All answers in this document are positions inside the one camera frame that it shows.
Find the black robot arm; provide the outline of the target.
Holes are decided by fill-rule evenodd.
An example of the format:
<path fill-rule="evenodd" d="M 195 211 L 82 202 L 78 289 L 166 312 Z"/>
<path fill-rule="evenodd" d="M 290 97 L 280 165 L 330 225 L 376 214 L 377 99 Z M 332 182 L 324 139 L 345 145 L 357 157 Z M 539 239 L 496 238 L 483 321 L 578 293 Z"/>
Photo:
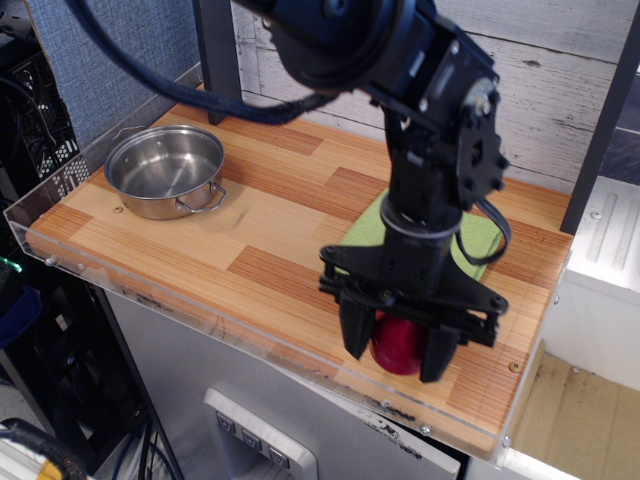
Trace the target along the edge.
<path fill-rule="evenodd" d="M 441 378 L 458 346 L 492 345 L 507 301 L 451 250 L 478 208 L 511 233 L 489 195 L 508 167 L 496 132 L 492 58 L 430 1 L 250 1 L 291 77 L 326 96 L 360 90 L 381 107 L 391 177 L 379 246 L 327 246 L 321 288 L 346 350 L 385 370 Z"/>

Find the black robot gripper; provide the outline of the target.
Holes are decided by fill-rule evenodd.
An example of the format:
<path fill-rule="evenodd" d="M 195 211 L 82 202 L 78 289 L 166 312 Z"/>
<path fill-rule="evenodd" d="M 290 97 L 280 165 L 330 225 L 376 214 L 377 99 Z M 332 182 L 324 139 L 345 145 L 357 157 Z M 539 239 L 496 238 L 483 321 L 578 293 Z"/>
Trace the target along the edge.
<path fill-rule="evenodd" d="M 460 225 L 449 230 L 415 232 L 385 222 L 381 246 L 324 247 L 320 290 L 335 297 L 346 351 L 359 360 L 376 322 L 377 311 L 426 328 L 419 378 L 437 382 L 458 344 L 493 346 L 507 300 L 466 275 L 453 260 L 451 242 Z"/>

